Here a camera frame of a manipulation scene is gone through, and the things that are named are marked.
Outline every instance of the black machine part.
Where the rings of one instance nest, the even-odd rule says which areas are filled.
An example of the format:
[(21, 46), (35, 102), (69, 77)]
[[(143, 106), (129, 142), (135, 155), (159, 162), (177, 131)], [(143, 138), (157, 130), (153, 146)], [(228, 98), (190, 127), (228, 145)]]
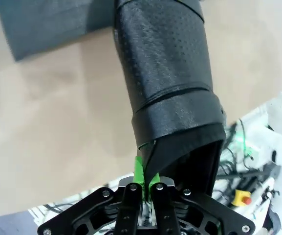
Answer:
[(38, 235), (93, 235), (116, 221), (110, 235), (251, 235), (255, 224), (204, 193), (156, 183), (151, 198), (157, 226), (138, 227), (142, 187), (100, 188), (38, 228)]
[(211, 195), (225, 115), (199, 1), (116, 0), (114, 37), (146, 185), (160, 173)]

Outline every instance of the screw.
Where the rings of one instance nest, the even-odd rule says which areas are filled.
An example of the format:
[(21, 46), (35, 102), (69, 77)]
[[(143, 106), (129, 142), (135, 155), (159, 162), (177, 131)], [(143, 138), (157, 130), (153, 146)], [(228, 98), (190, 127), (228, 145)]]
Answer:
[(105, 190), (103, 191), (103, 197), (108, 197), (110, 195), (110, 192)]
[(248, 225), (244, 225), (244, 226), (242, 227), (242, 231), (243, 231), (244, 233), (248, 233), (248, 232), (250, 231), (250, 227), (249, 227)]
[(162, 184), (156, 185), (156, 189), (157, 190), (162, 190), (163, 188), (164, 188), (164, 186)]
[(137, 189), (137, 186), (136, 185), (130, 185), (130, 190), (131, 191), (136, 191)]
[(43, 235), (51, 235), (52, 234), (52, 231), (50, 229), (45, 229), (43, 231)]
[(185, 196), (188, 196), (188, 195), (191, 194), (191, 191), (190, 191), (189, 189), (185, 189), (185, 190), (183, 190), (183, 194), (184, 194)]

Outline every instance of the cardboard surface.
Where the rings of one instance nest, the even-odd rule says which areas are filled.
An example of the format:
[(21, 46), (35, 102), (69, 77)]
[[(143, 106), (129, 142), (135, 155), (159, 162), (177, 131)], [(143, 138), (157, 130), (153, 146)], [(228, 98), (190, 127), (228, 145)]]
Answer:
[[(282, 0), (202, 2), (231, 123), (282, 91)], [(133, 170), (131, 108), (110, 29), (15, 63), (0, 25), (0, 214)]]

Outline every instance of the red button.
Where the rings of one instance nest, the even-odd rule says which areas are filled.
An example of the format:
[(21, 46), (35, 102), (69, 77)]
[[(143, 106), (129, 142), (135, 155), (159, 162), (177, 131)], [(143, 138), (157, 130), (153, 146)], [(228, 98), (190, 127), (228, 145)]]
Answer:
[(250, 197), (243, 197), (242, 202), (249, 205), (252, 203), (252, 199)]

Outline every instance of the tan table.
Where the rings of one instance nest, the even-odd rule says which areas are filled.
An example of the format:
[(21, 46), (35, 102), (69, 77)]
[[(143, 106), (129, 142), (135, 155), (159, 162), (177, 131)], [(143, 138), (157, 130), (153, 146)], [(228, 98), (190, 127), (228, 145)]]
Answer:
[[(228, 123), (282, 91), (282, 0), (206, 0)], [(14, 63), (0, 25), (0, 214), (133, 169), (131, 109), (110, 29)]]

